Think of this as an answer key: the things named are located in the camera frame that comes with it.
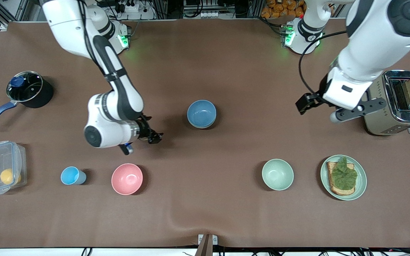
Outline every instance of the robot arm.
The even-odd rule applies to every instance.
[[[132,85],[112,44],[101,36],[91,21],[91,15],[102,15],[101,9],[93,6],[90,11],[77,0],[44,0],[42,9],[60,46],[93,60],[112,87],[111,91],[95,95],[88,102],[88,123],[84,130],[88,143],[96,148],[126,145],[137,138],[147,138],[150,144],[158,143],[163,134],[148,126],[149,118],[142,114],[142,97]]]
[[[372,102],[364,103],[361,98],[384,69],[410,51],[410,0],[357,0],[346,18],[346,26],[349,44],[331,64],[317,92],[325,103],[342,108],[332,114],[334,122],[357,118],[385,106],[384,102],[379,108],[369,109],[365,105],[372,106]],[[316,107],[309,104],[311,96],[314,97],[305,94],[297,102],[301,114]]]
[[[295,18],[288,22],[293,27],[293,33],[285,38],[284,45],[292,51],[302,54],[308,45],[315,39],[322,36],[325,25],[332,16],[332,11],[328,6],[332,4],[351,4],[355,0],[305,0],[307,10],[303,18]],[[316,45],[312,45],[305,52],[311,53]]]

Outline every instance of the lettuce leaf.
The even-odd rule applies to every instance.
[[[338,161],[332,170],[332,180],[335,187],[343,191],[348,191],[355,187],[357,172],[347,167],[346,157]]]

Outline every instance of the green plate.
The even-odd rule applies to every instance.
[[[353,164],[354,169],[357,172],[357,180],[355,181],[355,192],[348,196],[340,196],[340,195],[333,193],[330,190],[330,183],[328,182],[327,162],[338,162],[343,157],[346,157],[348,163]],[[353,159],[352,157],[346,156],[346,155],[334,155],[334,156],[327,158],[327,160],[324,161],[320,169],[320,179],[322,180],[322,184],[324,185],[325,189],[332,196],[335,196],[336,198],[344,200],[344,201],[355,200],[359,198],[361,195],[363,195],[363,192],[365,192],[366,190],[367,181],[366,181],[365,170],[363,170],[363,167],[355,159]]]

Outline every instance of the toast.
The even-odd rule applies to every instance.
[[[338,194],[340,196],[348,196],[351,195],[355,192],[355,186],[348,190],[348,191],[343,191],[340,190],[339,188],[335,187],[335,185],[333,184],[333,180],[332,180],[332,171],[335,168],[335,166],[337,165],[337,162],[327,162],[327,170],[328,170],[328,182],[330,183],[330,190],[335,193]],[[347,167],[349,169],[353,170],[353,164],[348,163]]]

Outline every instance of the silver toaster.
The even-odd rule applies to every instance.
[[[408,130],[410,134],[410,101],[403,82],[410,79],[410,71],[386,71],[373,82],[368,98],[381,97],[385,108],[364,117],[366,128],[374,135],[390,136]]]

